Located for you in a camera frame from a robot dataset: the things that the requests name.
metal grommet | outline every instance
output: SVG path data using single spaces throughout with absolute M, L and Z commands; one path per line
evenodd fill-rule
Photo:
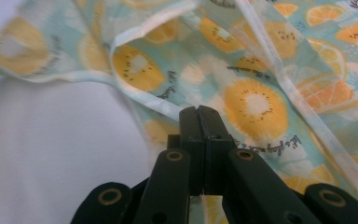
M 243 150 L 237 151 L 237 156 L 244 161 L 251 161 L 255 157 L 253 153 Z
M 177 151 L 167 153 L 167 159 L 169 161 L 179 161 L 183 158 L 183 154 Z
M 319 191 L 319 196 L 325 202 L 335 207 L 343 207 L 347 204 L 347 201 L 345 201 L 345 199 L 341 195 L 329 189 L 322 189 L 321 191 Z
M 106 198 L 107 194 L 109 194 L 109 193 L 115 194 L 112 199 L 110 197 Z M 120 199 L 121 199 L 121 191 L 118 189 L 106 189 L 106 190 L 102 191 L 100 193 L 100 195 L 98 195 L 98 202 L 103 205 L 114 204 L 114 203 L 120 201 Z

black plastic part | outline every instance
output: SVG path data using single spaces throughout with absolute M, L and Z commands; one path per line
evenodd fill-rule
M 77 209 L 72 224 L 120 223 L 131 202 L 131 190 L 119 183 L 94 189 Z
M 180 135 L 168 134 L 167 149 L 180 148 Z
M 237 191 L 229 182 L 223 195 L 222 206 L 229 224 L 253 223 L 252 216 L 241 201 L 241 198 L 238 197 Z
M 130 205 L 128 206 L 125 216 L 121 223 L 123 224 L 130 224 L 133 222 L 133 219 L 135 218 L 136 211 L 138 210 L 139 203 L 141 202 L 142 195 L 144 195 L 147 182 L 149 181 L 149 178 L 145 179 L 141 183 L 137 184 L 135 187 L 131 189 L 132 194 L 132 200 Z
M 216 110 L 200 105 L 198 113 L 206 141 L 204 194 L 222 195 L 227 179 L 224 160 L 228 152 L 234 148 L 234 143 Z
M 326 184 L 311 185 L 307 187 L 304 199 L 324 223 L 358 224 L 358 201 L 342 189 Z
M 204 141 L 200 130 L 197 111 L 194 106 L 179 113 L 180 120 L 180 148 L 191 156 L 190 165 L 190 194 L 202 194 Z
M 254 223 L 321 223 L 253 151 L 231 150 L 228 154 L 227 172 Z
M 133 223 L 187 223 L 189 172 L 190 157 L 185 151 L 162 151 L 158 155 Z

white surface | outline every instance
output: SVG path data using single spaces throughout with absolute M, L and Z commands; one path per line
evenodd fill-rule
M 0 26 L 20 0 L 0 0 Z M 98 185 L 148 173 L 144 139 L 103 84 L 0 77 L 0 224 L 69 223 Z

kiwi illustration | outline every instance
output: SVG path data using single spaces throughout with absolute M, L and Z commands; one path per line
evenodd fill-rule
M 228 121 L 255 141 L 268 141 L 288 127 L 283 98 L 271 87 L 252 78 L 240 79 L 225 90 Z
M 80 7 L 80 8 L 84 8 L 84 6 L 86 5 L 87 0 L 76 0 L 76 4 Z
M 244 49 L 244 45 L 234 36 L 214 22 L 203 18 L 200 23 L 200 32 L 205 38 L 225 53 Z
M 336 39 L 346 41 L 358 46 L 358 24 L 345 27 L 337 32 Z
M 161 119 L 149 119 L 144 123 L 148 140 L 155 149 L 167 147 L 168 134 L 178 134 L 179 128 Z
M 153 91 L 166 80 L 149 57 L 129 45 L 117 48 L 113 65 L 121 78 L 142 91 Z
M 241 68 L 248 68 L 258 72 L 265 72 L 266 66 L 258 60 L 255 56 L 242 56 L 236 63 L 235 66 Z
M 87 69 L 110 72 L 107 52 L 91 34 L 86 34 L 78 44 L 78 56 Z
M 152 45 L 164 45 L 176 38 L 178 20 L 170 20 L 161 24 L 158 28 L 145 36 L 145 41 Z
M 134 9 L 148 9 L 166 2 L 166 0 L 120 0 L 127 7 Z
M 239 19 L 237 21 L 234 21 L 234 23 L 228 28 L 229 31 L 234 32 L 235 30 L 240 30 L 244 35 L 247 35 L 252 41 L 252 44 L 257 45 L 260 47 L 260 43 L 257 40 L 257 37 L 255 37 L 255 33 L 253 32 L 251 25 L 246 19 Z
M 18 75 L 38 71 L 49 56 L 43 34 L 21 17 L 11 21 L 0 34 L 0 66 Z
M 294 30 L 281 21 L 268 21 L 266 31 L 281 58 L 292 58 L 296 55 L 297 41 Z

patterned fabric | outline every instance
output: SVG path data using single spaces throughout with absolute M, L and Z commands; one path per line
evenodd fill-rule
M 358 0 L 29 0 L 0 33 L 0 74 L 120 89 L 151 161 L 182 108 L 213 107 L 290 188 L 358 199 Z M 227 223 L 220 201 L 195 198 L 191 219 Z

